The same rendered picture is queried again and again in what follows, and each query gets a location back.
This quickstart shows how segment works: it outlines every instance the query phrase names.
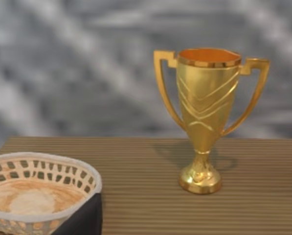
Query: trophy handle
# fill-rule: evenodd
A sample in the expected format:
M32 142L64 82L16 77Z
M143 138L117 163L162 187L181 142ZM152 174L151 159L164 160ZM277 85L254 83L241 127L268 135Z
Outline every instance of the trophy handle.
M254 106L258 102L258 99L262 93L262 90L265 86L265 83L267 81L268 72L270 68L270 62L266 59L255 59L255 58L248 58L246 59L246 63L243 66L240 66L240 75L250 75L252 69L259 69L259 80L257 83L257 86L255 88L254 94L251 98L250 104L244 111L244 113L240 116L239 119L237 119L230 127L228 127L226 130L223 130L221 135L225 136L229 133L231 133L233 130L235 130L251 113Z
M166 60L168 63L168 67L176 68L177 61L174 58L174 51L161 51L155 50L154 51L154 65L155 65L155 73L157 79L157 86L159 88L161 97L165 104L165 107L173 120L183 129L185 130L184 122L180 119L179 115L176 113L171 100L167 94L164 79L163 79L163 72L162 72L162 60Z

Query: trophy cup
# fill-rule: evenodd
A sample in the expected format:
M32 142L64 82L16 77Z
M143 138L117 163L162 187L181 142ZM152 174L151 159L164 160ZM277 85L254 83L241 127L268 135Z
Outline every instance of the trophy cup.
M162 60L176 68L177 88L182 119L168 97L162 75ZM266 59L248 58L218 48L185 49L174 57L173 51L155 51L157 85L164 104L174 121L187 133L195 150L193 162L180 173L180 186L192 193L218 191L222 182L219 172L209 162L210 150L217 139L235 130L250 114L266 83L270 63ZM239 75L259 69L259 81L245 112L226 130Z

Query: white plastic basket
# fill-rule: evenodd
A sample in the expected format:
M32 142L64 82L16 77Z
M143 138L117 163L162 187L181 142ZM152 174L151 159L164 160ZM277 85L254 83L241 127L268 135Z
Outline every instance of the white plastic basket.
M91 165L46 153L0 155L0 231L49 235L102 189Z

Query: black object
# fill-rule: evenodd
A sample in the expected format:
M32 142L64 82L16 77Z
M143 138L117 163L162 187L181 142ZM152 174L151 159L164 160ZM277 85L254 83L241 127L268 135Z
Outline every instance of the black object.
M52 235L101 235L102 200L96 193Z

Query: basket bottom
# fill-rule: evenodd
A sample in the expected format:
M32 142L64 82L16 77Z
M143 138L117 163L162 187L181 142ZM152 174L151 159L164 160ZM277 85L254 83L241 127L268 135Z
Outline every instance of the basket bottom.
M0 184L0 211L12 214L60 212L84 198L80 191L59 184L28 180Z

